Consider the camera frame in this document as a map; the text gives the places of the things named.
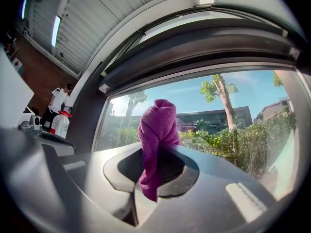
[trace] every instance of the purple towel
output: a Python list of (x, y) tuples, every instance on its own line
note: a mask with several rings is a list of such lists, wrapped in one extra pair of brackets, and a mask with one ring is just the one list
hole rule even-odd
[(175, 105), (165, 99), (155, 100), (140, 118), (138, 136), (144, 167), (139, 185), (148, 199), (156, 201), (156, 190), (161, 186), (161, 176), (156, 168), (159, 144), (180, 144)]

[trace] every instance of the green shrub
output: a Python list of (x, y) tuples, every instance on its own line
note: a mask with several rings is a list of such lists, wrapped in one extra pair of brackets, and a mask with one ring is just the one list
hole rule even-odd
[[(259, 169), (269, 167), (276, 160), (295, 125), (293, 113), (281, 113), (261, 124), (252, 124), (233, 132), (222, 130), (212, 135), (204, 131), (188, 131), (179, 132), (179, 137), (181, 145), (225, 158), (243, 171), (255, 175)], [(108, 128), (101, 137), (103, 150), (139, 141), (136, 128)]]

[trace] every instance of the ceiling light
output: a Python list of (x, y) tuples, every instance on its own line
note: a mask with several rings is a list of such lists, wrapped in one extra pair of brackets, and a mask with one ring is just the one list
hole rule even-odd
[(22, 10), (21, 10), (21, 18), (22, 18), (22, 19), (25, 18), (26, 2), (27, 2), (27, 0), (24, 0), (24, 2), (23, 2), (23, 8), (22, 8)]
[(55, 17), (55, 22), (54, 22), (54, 27), (53, 27), (53, 35), (52, 35), (52, 46), (56, 46), (56, 39), (57, 39), (57, 33), (58, 33), (58, 28), (60, 24), (61, 18), (59, 16)]

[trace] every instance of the person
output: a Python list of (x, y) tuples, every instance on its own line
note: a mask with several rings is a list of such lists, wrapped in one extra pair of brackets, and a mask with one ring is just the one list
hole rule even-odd
[(57, 88), (52, 91), (53, 95), (51, 101), (48, 104), (48, 107), (40, 120), (40, 124), (42, 125), (42, 127), (44, 127), (44, 124), (47, 121), (50, 122), (50, 126), (48, 128), (49, 132), (51, 130), (53, 119), (59, 114), (62, 104), (64, 103), (66, 105), (66, 102), (69, 98), (68, 92), (71, 90), (71, 88), (72, 85), (68, 83), (64, 88)]

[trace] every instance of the building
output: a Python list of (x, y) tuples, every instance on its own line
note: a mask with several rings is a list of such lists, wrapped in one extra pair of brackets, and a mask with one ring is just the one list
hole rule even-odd
[(284, 106), (287, 106), (289, 112), (294, 112), (293, 106), (289, 97), (280, 98), (278, 102), (265, 106), (254, 119), (255, 124), (269, 120), (274, 116), (283, 112)]
[[(248, 106), (234, 108), (235, 117), (237, 119), (238, 128), (246, 128), (252, 124), (252, 117)], [(131, 117), (131, 127), (138, 128), (141, 116)], [(188, 130), (208, 131), (215, 134), (223, 129), (228, 128), (227, 115), (225, 110), (200, 111), (191, 113), (179, 113), (176, 115), (177, 128), (179, 131), (187, 132)], [(109, 126), (124, 128), (123, 116), (109, 116)], [(204, 125), (198, 125), (198, 121), (202, 120)]]

